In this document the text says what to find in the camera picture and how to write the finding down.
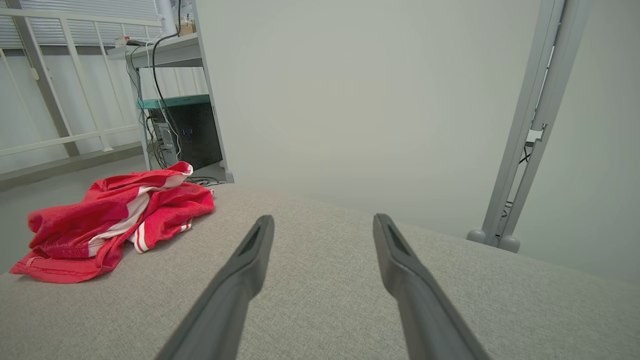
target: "metal frame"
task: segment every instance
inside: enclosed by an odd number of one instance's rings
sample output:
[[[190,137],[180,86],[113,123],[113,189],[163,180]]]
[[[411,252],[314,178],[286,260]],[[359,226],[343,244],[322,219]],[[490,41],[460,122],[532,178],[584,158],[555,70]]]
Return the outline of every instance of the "metal frame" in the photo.
[[[202,48],[202,42],[200,41],[200,33],[189,34],[183,37],[178,38],[170,38],[166,41],[163,41],[158,45],[156,49],[156,67],[172,67],[174,71],[174,76],[176,79],[179,77],[175,72],[175,68],[177,67],[191,67],[191,75],[193,76],[194,85],[197,92],[200,92],[200,86],[198,86],[198,81],[196,78],[196,73],[194,67],[203,67],[205,76],[208,74],[207,64],[204,58],[204,50]],[[149,58],[147,56],[146,51],[138,51],[135,53],[130,53],[131,47],[124,47],[122,49],[113,49],[109,51],[110,56],[121,56],[122,51],[124,50],[124,57],[127,63],[127,69],[130,74],[132,74],[131,88],[133,94],[132,102],[134,104],[138,103],[138,94],[136,93],[136,88],[140,89],[140,75],[138,74],[138,69],[143,67],[149,67]],[[158,78],[158,82],[163,86],[162,78]],[[207,80],[207,89],[209,91],[209,98],[211,100],[211,107],[213,110],[213,119],[216,126],[216,131],[218,132],[218,141],[220,144],[220,152],[222,154],[222,161],[225,162],[225,180],[228,183],[234,182],[233,173],[229,170],[227,155],[225,154],[225,147],[223,144],[220,125],[218,124],[218,115],[216,114],[216,107],[213,99],[213,94],[211,92],[211,83]],[[180,92],[180,81],[178,81],[178,91]],[[142,110],[136,108],[136,116],[139,117]],[[144,139],[145,147],[148,144],[149,139],[147,136],[147,131],[145,129],[144,124],[138,124],[140,128],[140,138]],[[145,155],[145,164],[147,166],[147,170],[151,169],[150,167],[150,159],[149,153],[147,151],[144,152]]]
[[[513,237],[513,231],[556,120],[591,3],[592,0],[542,1],[520,97],[483,227],[471,230],[467,239],[518,252],[520,241]],[[511,211],[503,218],[502,211],[513,187],[530,129],[543,130],[543,133],[534,142]],[[506,221],[501,232],[500,221]]]
[[[41,78],[44,78],[46,83],[47,83],[47,87],[48,89],[51,91],[52,94],[52,98],[54,99],[54,103],[57,107],[57,110],[59,111],[60,117],[62,119],[62,122],[64,123],[63,126],[63,130],[66,129],[67,130],[67,134],[68,136],[61,136],[60,138],[57,139],[53,139],[53,140],[48,140],[48,141],[40,141],[37,143],[32,143],[32,144],[28,144],[28,145],[21,145],[21,146],[17,146],[17,147],[12,147],[9,149],[0,149],[0,156],[6,156],[6,155],[11,155],[11,154],[17,154],[19,152],[24,152],[24,151],[29,151],[29,150],[34,150],[34,149],[41,149],[44,147],[49,147],[49,146],[54,146],[54,145],[60,145],[60,144],[65,144],[65,145],[72,145],[69,143],[73,143],[75,141],[78,140],[82,140],[82,139],[87,139],[87,138],[100,138],[101,142],[102,142],[102,146],[103,146],[103,150],[104,151],[110,151],[113,150],[111,148],[111,146],[109,146],[109,142],[107,140],[107,135],[110,134],[115,134],[115,133],[121,133],[124,131],[132,131],[135,130],[137,127],[137,125],[126,125],[127,123],[131,123],[129,121],[127,121],[127,116],[126,113],[127,111],[124,109],[124,104],[121,103],[120,98],[118,96],[118,90],[116,89],[115,86],[115,77],[111,71],[111,68],[109,66],[109,62],[108,62],[108,58],[106,56],[106,52],[104,50],[104,44],[102,43],[102,39],[100,36],[100,30],[99,27],[97,25],[98,22],[106,22],[106,23],[113,23],[113,24],[120,24],[122,29],[124,30],[124,25],[125,24],[130,24],[130,25],[139,25],[139,26],[144,26],[146,31],[148,32],[148,27],[155,27],[155,28],[161,28],[160,22],[158,21],[149,21],[149,20],[137,20],[137,19],[125,19],[125,18],[119,18],[119,17],[103,17],[103,16],[93,16],[93,15],[81,15],[81,14],[76,14],[76,13],[63,13],[63,12],[43,12],[43,11],[39,11],[39,10],[22,10],[22,9],[5,9],[5,8],[0,8],[0,16],[10,16],[13,17],[14,19],[24,19],[24,23],[26,25],[26,29],[29,35],[29,39],[30,41],[32,41],[32,44],[35,46],[35,52],[36,52],[36,57],[37,59],[31,59],[31,61],[36,61],[37,60],[37,64],[34,64],[34,66],[38,66],[41,70],[42,70],[42,74],[39,74]],[[96,127],[96,131],[93,131],[91,133],[85,133],[85,134],[78,134],[78,135],[74,135],[69,127],[69,124],[67,122],[67,118],[64,115],[64,111],[62,109],[62,105],[60,104],[60,100],[58,99],[58,96],[56,95],[56,91],[53,87],[53,83],[51,81],[51,77],[48,73],[47,70],[47,66],[44,62],[44,56],[42,54],[42,50],[37,42],[37,39],[33,33],[33,28],[31,27],[29,18],[31,17],[39,17],[39,18],[48,18],[48,19],[58,19],[60,21],[60,25],[62,27],[63,30],[63,34],[65,36],[65,39],[67,41],[67,48],[69,51],[69,55],[71,55],[73,64],[74,64],[74,68],[76,70],[76,74],[78,76],[78,80],[80,82],[81,85],[81,89],[83,91],[83,95],[85,98],[85,101],[87,102],[87,105],[89,107],[89,111],[90,114],[92,116],[92,120],[93,123]],[[90,94],[92,87],[90,86],[90,82],[88,81],[88,78],[86,77],[86,73],[83,69],[83,66],[80,62],[80,57],[77,53],[76,50],[76,44],[74,43],[74,39],[73,36],[71,35],[71,31],[68,25],[68,20],[80,20],[80,21],[88,21],[88,22],[93,22],[94,28],[96,30],[97,36],[98,36],[98,40],[99,40],[99,44],[100,44],[100,51],[103,55],[104,61],[105,61],[105,65],[107,67],[107,72],[109,75],[109,80],[111,82],[111,87],[114,91],[114,94],[116,95],[116,101],[118,103],[118,107],[120,110],[120,113],[122,114],[122,118],[124,121],[124,126],[122,127],[116,127],[113,129],[105,129],[104,128],[104,123],[102,121],[100,121],[99,119],[99,112],[97,111],[96,107],[94,104],[92,104],[93,101],[96,101],[97,98],[95,96],[92,96]],[[1,54],[1,57],[3,58],[3,60],[6,62],[6,58],[4,57],[4,54]],[[13,79],[13,74],[11,73],[11,70],[9,69],[9,67],[7,66],[7,69],[10,73],[10,77]],[[22,100],[22,95],[19,92],[19,89],[17,88],[17,85],[14,82],[14,87],[16,89],[16,92],[18,93],[21,101],[23,102],[23,106],[26,107],[26,105],[24,104],[24,100]],[[29,111],[27,111],[28,117],[30,120],[31,119],[31,115],[29,114]]]

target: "gray upholstered bench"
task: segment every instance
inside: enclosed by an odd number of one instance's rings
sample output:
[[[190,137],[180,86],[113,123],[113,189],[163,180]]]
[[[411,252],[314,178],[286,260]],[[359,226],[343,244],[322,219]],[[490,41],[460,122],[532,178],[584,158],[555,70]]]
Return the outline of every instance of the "gray upholstered bench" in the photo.
[[[216,187],[215,204],[156,249],[125,247],[118,268],[98,279],[0,276],[0,357],[153,358],[254,221],[272,214],[266,282],[238,358],[407,358],[372,213],[234,184]],[[640,357],[638,288],[396,224],[494,359]]]

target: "white cable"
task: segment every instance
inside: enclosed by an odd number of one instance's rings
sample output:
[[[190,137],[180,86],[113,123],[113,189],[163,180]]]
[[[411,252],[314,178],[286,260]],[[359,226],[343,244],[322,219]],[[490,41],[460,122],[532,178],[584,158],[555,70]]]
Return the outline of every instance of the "white cable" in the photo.
[[[152,65],[151,64],[151,57],[149,56],[149,43],[155,41],[162,34],[163,33],[158,34],[155,38],[153,38],[151,41],[149,41],[149,42],[147,42],[145,44],[145,50],[147,51],[147,67],[151,67],[151,65]],[[182,153],[182,147],[180,146],[180,136],[178,136],[178,133],[176,133],[176,131],[174,130],[173,126],[171,125],[171,122],[169,121],[169,118],[166,116],[165,109],[163,109],[162,99],[160,99],[160,93],[159,93],[160,90],[156,87],[156,82],[155,81],[154,81],[153,87],[154,87],[154,91],[156,92],[158,105],[160,106],[160,112],[162,113],[162,116],[164,117],[164,121],[167,123],[167,125],[169,125],[169,129],[175,135],[175,144],[176,144],[176,148],[178,148],[178,151],[175,153],[175,157],[178,159],[178,161],[180,161],[180,154]]]

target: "white stripe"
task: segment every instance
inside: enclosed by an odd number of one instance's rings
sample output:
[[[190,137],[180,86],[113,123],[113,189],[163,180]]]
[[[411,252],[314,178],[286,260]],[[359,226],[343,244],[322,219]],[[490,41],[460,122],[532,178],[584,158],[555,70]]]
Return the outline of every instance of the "white stripe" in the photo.
[[[138,228],[140,229],[139,233],[140,233],[140,237],[139,237],[139,243],[140,243],[140,249],[144,252],[147,251],[149,249],[149,247],[147,246],[147,243],[145,243],[145,222],[142,222],[142,224],[140,224],[140,227]]]
[[[133,246],[136,248],[136,251],[138,252],[138,254],[142,254],[142,251],[138,247],[138,230],[137,229],[133,232],[133,234],[131,234],[129,241],[133,243]]]

